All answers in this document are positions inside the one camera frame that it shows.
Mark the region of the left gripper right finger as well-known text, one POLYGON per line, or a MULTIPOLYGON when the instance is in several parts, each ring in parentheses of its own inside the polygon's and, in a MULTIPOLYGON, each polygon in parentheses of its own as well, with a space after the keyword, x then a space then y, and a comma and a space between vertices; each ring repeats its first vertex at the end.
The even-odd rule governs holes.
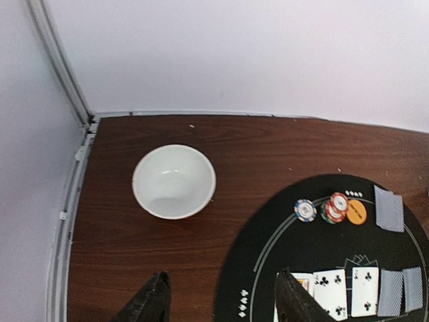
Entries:
POLYGON ((289 268, 275 278, 275 308, 281 322, 327 322, 334 319, 314 300, 289 268))

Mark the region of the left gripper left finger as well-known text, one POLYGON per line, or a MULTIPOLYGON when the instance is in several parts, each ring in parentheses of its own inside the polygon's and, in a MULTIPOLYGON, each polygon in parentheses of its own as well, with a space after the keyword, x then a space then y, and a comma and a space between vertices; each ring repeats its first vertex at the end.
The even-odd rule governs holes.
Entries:
POLYGON ((116 321, 169 321, 172 301, 170 275, 154 274, 115 315, 116 321))

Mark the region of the white blue poker chip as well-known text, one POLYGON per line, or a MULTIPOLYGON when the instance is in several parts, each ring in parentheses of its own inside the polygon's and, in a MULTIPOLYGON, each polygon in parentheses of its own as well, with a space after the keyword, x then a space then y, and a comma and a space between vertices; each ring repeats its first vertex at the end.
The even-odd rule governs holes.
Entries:
POLYGON ((294 205, 294 213, 304 223, 314 221, 317 216, 316 206, 308 199, 297 200, 294 205))

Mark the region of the red poker chip stack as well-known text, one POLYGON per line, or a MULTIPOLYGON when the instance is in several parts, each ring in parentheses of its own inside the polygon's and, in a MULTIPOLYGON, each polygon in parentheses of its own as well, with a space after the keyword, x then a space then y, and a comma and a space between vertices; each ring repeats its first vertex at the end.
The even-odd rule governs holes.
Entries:
POLYGON ((340 192, 335 192, 321 204, 321 216, 329 224, 342 223, 346 219, 348 205, 348 198, 340 192))

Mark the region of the orange big blind button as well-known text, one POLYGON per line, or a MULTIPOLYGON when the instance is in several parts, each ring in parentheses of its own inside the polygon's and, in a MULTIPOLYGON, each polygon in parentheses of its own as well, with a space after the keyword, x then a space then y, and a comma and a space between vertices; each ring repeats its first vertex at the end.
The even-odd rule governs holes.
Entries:
POLYGON ((347 219, 353 225, 362 225, 367 220, 367 210, 359 200, 349 200, 347 209, 347 219))

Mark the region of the blue patterned playing card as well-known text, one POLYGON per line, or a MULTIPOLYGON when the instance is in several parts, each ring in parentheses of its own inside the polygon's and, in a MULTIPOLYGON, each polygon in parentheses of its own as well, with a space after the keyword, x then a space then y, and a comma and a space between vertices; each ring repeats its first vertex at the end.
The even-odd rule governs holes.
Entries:
POLYGON ((401 195, 374 186, 376 224, 380 228, 404 232, 404 203, 401 195))

